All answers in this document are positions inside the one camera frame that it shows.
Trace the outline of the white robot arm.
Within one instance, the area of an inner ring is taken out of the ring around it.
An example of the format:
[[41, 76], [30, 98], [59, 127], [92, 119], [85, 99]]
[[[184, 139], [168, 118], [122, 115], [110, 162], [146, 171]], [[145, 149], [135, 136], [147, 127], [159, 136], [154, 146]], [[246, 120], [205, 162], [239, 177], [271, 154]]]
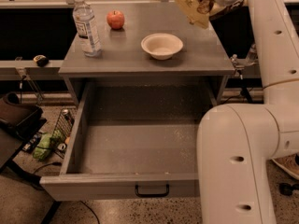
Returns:
[[261, 105], [210, 109], [197, 134], [203, 224], [277, 224], [270, 159], [299, 150], [299, 42], [283, 0], [248, 0], [263, 83]]

